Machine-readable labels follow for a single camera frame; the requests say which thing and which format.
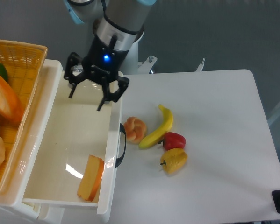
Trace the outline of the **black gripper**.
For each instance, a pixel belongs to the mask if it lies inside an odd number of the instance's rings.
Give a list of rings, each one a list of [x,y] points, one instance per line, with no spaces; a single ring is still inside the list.
[[[86,79],[101,84],[103,98],[97,108],[100,111],[106,101],[117,102],[129,85],[129,79],[118,76],[118,71],[122,65],[128,51],[115,49],[118,37],[112,36],[109,45],[106,45],[99,37],[95,36],[86,57],[82,59],[76,52],[72,52],[66,62],[64,79],[69,82],[71,92],[69,98],[73,97],[77,85]],[[78,75],[73,74],[76,65],[82,63],[83,71]],[[109,83],[117,80],[118,89],[110,92]]]

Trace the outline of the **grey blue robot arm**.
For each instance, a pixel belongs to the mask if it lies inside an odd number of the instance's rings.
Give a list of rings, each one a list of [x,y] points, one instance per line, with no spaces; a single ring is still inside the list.
[[[119,70],[136,38],[144,29],[154,0],[66,0],[65,5],[77,23],[81,24],[102,10],[102,17],[85,57],[72,52],[66,62],[64,79],[71,86],[70,97],[77,85],[90,80],[102,87],[100,110],[107,101],[117,102],[129,85]]]

